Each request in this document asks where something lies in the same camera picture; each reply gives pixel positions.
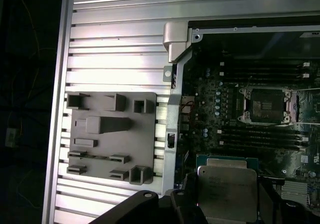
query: screw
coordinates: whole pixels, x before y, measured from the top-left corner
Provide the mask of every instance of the screw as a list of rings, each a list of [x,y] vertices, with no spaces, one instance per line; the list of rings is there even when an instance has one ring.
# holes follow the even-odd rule
[[[166,71],[165,73],[164,73],[164,75],[166,76],[166,77],[170,77],[171,76],[171,71]]]

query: gray plastic bracket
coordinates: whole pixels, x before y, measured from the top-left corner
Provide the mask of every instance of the gray plastic bracket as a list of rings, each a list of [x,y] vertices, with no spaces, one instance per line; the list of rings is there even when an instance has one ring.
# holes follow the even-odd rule
[[[133,185],[142,185],[147,181],[150,177],[152,177],[153,173],[148,167],[134,166],[129,171],[129,182]]]

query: cpu socket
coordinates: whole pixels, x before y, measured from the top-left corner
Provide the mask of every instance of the cpu socket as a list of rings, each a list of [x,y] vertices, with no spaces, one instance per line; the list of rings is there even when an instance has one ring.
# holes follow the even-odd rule
[[[240,88],[243,114],[240,122],[251,125],[289,125],[296,122],[297,94],[283,87]]]

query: green circuit board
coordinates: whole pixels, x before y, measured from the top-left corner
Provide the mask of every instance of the green circuit board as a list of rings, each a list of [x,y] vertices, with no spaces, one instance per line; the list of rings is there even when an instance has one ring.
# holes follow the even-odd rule
[[[286,66],[282,62],[282,69],[287,70],[283,77],[279,75],[281,70],[277,67],[274,70],[272,67],[255,68],[257,63],[249,64],[252,67],[249,75],[246,74],[248,69],[235,69],[228,76],[226,70],[234,65],[228,66],[227,63],[232,63],[232,60],[196,66],[186,69],[184,73],[180,114],[181,145],[178,146],[182,158],[177,159],[181,164],[176,165],[179,171],[192,170],[197,154],[255,158],[259,160],[259,175],[307,183],[310,197],[308,206],[320,211],[318,63],[309,62],[304,66],[305,62],[300,61],[300,64],[294,62]],[[267,76],[269,80],[265,79],[258,72],[259,69],[260,72],[274,72],[276,75]],[[252,100],[246,100],[247,107],[244,107],[245,97],[241,89],[247,90],[248,87],[253,87],[255,96],[251,96]],[[267,98],[266,88],[275,90],[274,93],[270,92],[270,98]],[[287,107],[291,114],[288,123],[280,120],[277,123],[282,118],[279,115],[286,108],[270,108],[267,114],[262,108],[255,109],[255,103],[277,107],[281,103],[279,98],[277,100],[277,94],[281,94],[279,90],[295,90],[291,93],[291,107]],[[255,120],[275,123],[261,125],[259,122],[241,122],[239,118],[246,111],[245,108],[251,113],[251,120],[255,118],[253,114],[258,113],[260,116],[256,115]]]

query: metal chassis frame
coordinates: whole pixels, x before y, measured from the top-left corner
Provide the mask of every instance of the metal chassis frame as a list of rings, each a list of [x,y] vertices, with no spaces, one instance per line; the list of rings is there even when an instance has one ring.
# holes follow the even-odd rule
[[[59,154],[62,129],[62,118],[65,98],[65,86],[67,76],[67,61],[69,52],[70,26],[73,13],[74,0],[62,0],[61,18],[59,26],[58,49],[56,57],[56,68],[54,75],[53,102],[49,134],[48,162],[45,175],[45,192],[43,202],[42,223],[54,223],[54,215],[50,215],[55,211],[56,192]]]

